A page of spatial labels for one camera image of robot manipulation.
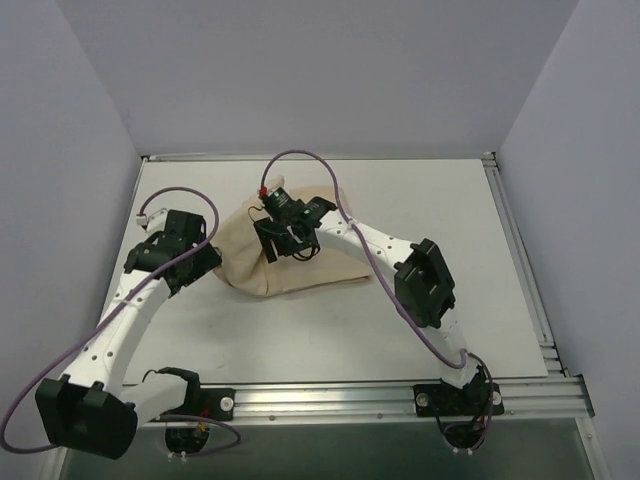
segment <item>purple cable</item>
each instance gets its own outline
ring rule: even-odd
[[[27,384],[27,386],[20,391],[20,393],[18,393],[16,398],[9,405],[7,412],[4,414],[4,417],[2,418],[2,422],[0,422],[0,447],[2,447],[2,449],[10,453],[28,454],[28,453],[41,453],[41,452],[46,452],[48,450],[52,450],[54,448],[58,448],[56,445],[43,445],[41,447],[19,448],[19,447],[14,447],[13,445],[10,445],[7,442],[7,439],[6,439],[7,425],[9,424],[9,420],[11,420],[11,417],[13,416],[16,409],[18,408],[18,405],[20,405],[20,403],[25,399],[25,397],[31,391],[31,389],[35,387],[45,376],[47,376],[47,374],[49,374],[51,370],[56,368],[65,359],[73,355],[74,352],[80,350],[87,342],[89,342],[96,335],[98,335],[105,328],[107,328],[111,324],[111,322],[113,322],[113,320],[118,316],[118,314],[122,311],[125,305],[129,301],[131,301],[133,297],[135,297],[151,280],[156,278],[158,275],[160,275],[162,272],[164,272],[168,268],[171,268],[172,266],[174,266],[176,263],[179,263],[185,260],[186,258],[189,258],[190,256],[194,255],[198,251],[202,250],[206,245],[208,245],[211,242],[211,239],[213,239],[213,236],[218,231],[218,225],[220,223],[218,218],[218,209],[216,208],[216,206],[213,204],[213,202],[209,197],[207,197],[205,194],[197,190],[194,190],[193,188],[168,187],[168,188],[163,188],[161,190],[158,190],[156,193],[154,193],[149,198],[147,198],[147,200],[142,204],[142,207],[140,207],[140,212],[138,213],[138,216],[144,215],[144,209],[147,207],[147,205],[149,205],[149,202],[151,202],[154,198],[158,197],[159,195],[162,195],[163,193],[174,192],[174,191],[192,193],[202,198],[205,202],[207,202],[207,204],[211,207],[211,210],[213,210],[214,217],[215,217],[215,223],[213,225],[213,229],[211,230],[211,233],[209,233],[207,238],[205,238],[201,243],[199,243],[189,251],[183,253],[182,255],[179,255],[173,260],[170,260],[169,262],[158,267],[156,270],[154,270],[149,275],[147,275],[138,285],[136,285],[133,288],[133,290],[131,290],[131,292],[129,292],[129,294],[126,297],[124,297],[124,299],[113,309],[113,311],[105,317],[105,319],[95,328],[95,330],[91,332],[91,334],[89,334],[88,336],[86,336],[85,338],[83,338],[73,346],[69,347],[68,350],[60,354],[55,360],[53,360],[49,365],[47,365],[40,373],[38,373]]]
[[[212,453],[218,453],[223,450],[228,450],[229,448],[233,448],[238,445],[242,441],[242,435],[240,432],[233,428],[231,425],[228,425],[223,422],[219,422],[218,420],[213,420],[211,418],[206,417],[197,417],[193,415],[161,415],[160,421],[162,422],[201,422],[201,423],[209,423],[211,425],[216,425],[220,428],[224,428],[228,432],[233,433],[236,436],[236,439],[233,442],[225,443],[224,445],[219,445],[217,447],[211,447],[206,450],[201,450],[200,452],[189,453],[187,457],[204,457],[205,455],[211,455]]]
[[[335,172],[333,171],[333,169],[331,168],[331,166],[327,163],[327,161],[325,159],[323,159],[319,155],[316,155],[315,153],[309,152],[307,150],[287,150],[285,152],[279,153],[278,155],[273,157],[269,161],[267,166],[265,167],[264,172],[262,173],[262,180],[261,180],[261,183],[260,183],[260,187],[264,187],[265,181],[267,179],[267,173],[269,172],[269,169],[271,168],[271,166],[276,162],[276,160],[284,157],[285,155],[289,155],[289,154],[292,154],[292,153],[308,155],[308,156],[310,156],[312,158],[315,158],[320,163],[322,163],[322,165],[325,166],[325,168],[329,171],[329,175],[331,175],[331,180],[333,181],[333,192],[334,192],[335,197],[336,197],[336,205],[338,206],[338,210],[340,211],[340,215],[342,215],[342,218],[344,218],[344,220],[345,220],[345,222],[347,222],[347,224],[351,225],[351,228],[353,228],[353,231],[355,232],[355,234],[360,239],[360,243],[362,243],[362,248],[364,250],[364,254],[367,256],[367,260],[369,260],[369,263],[371,264],[371,268],[373,269],[373,273],[375,274],[376,278],[380,282],[380,285],[384,289],[384,291],[387,294],[387,296],[389,297],[389,299],[395,305],[395,307],[398,310],[398,313],[400,314],[400,316],[405,320],[405,322],[407,322],[409,324],[409,327],[411,327],[411,330],[413,330],[413,332],[418,336],[420,341],[425,345],[425,347],[427,347],[429,349],[429,351],[433,355],[436,356],[436,358],[438,360],[440,360],[442,363],[444,363],[447,367],[454,368],[456,370],[464,368],[464,366],[467,364],[467,354],[468,354],[467,350],[465,350],[465,349],[461,349],[460,350],[460,362],[456,363],[456,362],[452,362],[451,360],[449,360],[442,353],[440,353],[440,351],[438,351],[438,349],[429,341],[429,339],[425,336],[424,332],[420,329],[420,327],[418,327],[418,325],[416,325],[416,322],[413,321],[413,319],[411,318],[411,315],[409,315],[407,313],[407,311],[404,309],[404,307],[402,306],[400,301],[396,298],[395,294],[393,293],[393,290],[391,290],[391,287],[389,286],[389,284],[387,283],[386,279],[384,278],[384,275],[383,275],[382,271],[380,270],[380,267],[378,267],[378,264],[376,263],[375,257],[373,256],[373,253],[371,253],[371,250],[369,249],[369,246],[367,245],[367,240],[364,238],[364,235],[362,234],[360,229],[355,224],[349,223],[351,221],[351,218],[347,214],[347,211],[344,208],[344,205],[342,204],[342,201],[340,200],[340,189],[338,187],[338,179],[336,177]]]

